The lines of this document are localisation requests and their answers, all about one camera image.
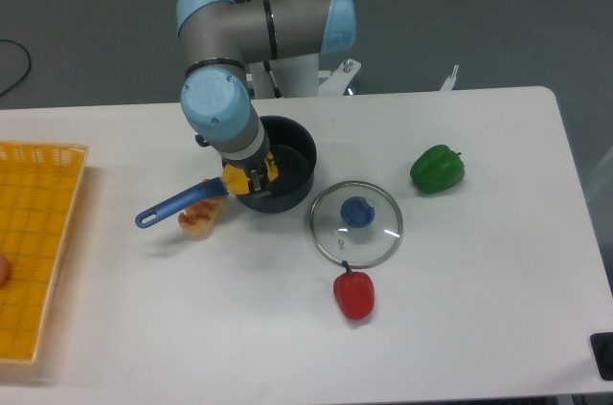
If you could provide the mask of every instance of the gray floor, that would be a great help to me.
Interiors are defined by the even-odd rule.
[[[460,89],[551,88],[583,181],[613,145],[613,0],[354,1],[359,93],[436,90],[459,63]],[[175,3],[0,0],[0,38],[24,43],[34,60],[0,108],[176,101]],[[0,90],[24,65],[0,44]],[[613,281],[613,183],[589,208]]]

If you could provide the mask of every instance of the glass lid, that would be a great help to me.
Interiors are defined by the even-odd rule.
[[[367,182],[342,182],[324,190],[310,211],[310,234],[327,259],[352,268],[376,266],[402,239],[402,213],[394,198]]]

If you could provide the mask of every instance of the pepper stem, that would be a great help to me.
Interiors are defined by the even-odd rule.
[[[347,263],[347,261],[344,259],[343,261],[341,261],[341,266],[343,266],[348,273],[352,273],[352,269],[349,267],[349,264]]]

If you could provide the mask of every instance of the yellow plastic tray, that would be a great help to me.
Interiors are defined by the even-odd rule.
[[[87,146],[0,142],[0,362],[36,357]]]

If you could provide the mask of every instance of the bread slice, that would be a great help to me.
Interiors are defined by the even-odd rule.
[[[179,226],[188,235],[208,237],[219,214],[226,204],[227,196],[211,197],[196,202],[179,214]]]

